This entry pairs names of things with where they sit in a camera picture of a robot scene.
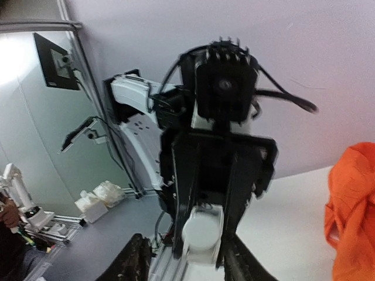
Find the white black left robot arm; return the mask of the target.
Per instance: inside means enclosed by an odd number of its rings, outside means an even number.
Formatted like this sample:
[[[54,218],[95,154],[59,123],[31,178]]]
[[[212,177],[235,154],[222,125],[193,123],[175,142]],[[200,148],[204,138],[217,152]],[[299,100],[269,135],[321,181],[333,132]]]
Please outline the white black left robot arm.
[[[133,70],[104,83],[114,122],[173,219],[173,255],[220,266],[252,196],[274,174],[277,144],[231,130],[216,112],[198,125],[195,84],[161,84]]]

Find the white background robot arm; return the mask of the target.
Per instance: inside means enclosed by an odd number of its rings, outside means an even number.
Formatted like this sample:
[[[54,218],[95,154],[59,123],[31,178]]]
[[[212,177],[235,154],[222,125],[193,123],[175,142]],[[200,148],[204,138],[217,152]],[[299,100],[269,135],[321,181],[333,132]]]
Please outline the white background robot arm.
[[[6,165],[1,176],[1,193],[15,202],[27,230],[39,232],[55,217],[54,212],[45,211],[34,203],[23,182],[21,170],[13,163]]]

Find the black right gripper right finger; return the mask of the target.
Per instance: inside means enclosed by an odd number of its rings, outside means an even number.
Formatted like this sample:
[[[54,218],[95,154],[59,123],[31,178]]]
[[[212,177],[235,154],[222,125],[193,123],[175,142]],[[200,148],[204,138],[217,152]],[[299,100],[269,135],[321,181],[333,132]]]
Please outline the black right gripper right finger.
[[[224,280],[276,281],[236,235],[224,239]]]

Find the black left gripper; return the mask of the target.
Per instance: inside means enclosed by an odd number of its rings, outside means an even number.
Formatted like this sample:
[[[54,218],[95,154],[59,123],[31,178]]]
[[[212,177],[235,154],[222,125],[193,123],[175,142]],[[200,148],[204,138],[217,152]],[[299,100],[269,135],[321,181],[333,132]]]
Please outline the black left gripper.
[[[182,230],[193,205],[223,205],[224,224],[216,268],[224,258],[224,239],[236,233],[252,195],[260,196],[274,174],[275,140],[206,130],[166,130],[161,136],[161,175],[176,194],[173,257],[183,252]]]

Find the clear nail polish bottle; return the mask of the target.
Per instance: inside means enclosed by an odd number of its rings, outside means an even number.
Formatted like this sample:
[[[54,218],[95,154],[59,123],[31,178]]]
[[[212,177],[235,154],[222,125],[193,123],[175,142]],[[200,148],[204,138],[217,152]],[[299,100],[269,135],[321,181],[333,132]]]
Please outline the clear nail polish bottle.
[[[182,229],[182,257],[188,262],[214,265],[219,255],[223,224],[222,206],[208,203],[194,206]]]

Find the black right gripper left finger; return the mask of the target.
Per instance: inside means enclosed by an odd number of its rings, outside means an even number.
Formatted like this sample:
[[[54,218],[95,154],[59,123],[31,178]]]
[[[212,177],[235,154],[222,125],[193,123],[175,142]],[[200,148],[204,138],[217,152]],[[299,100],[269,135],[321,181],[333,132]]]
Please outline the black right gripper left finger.
[[[147,281],[152,259],[150,240],[134,234],[97,281]]]

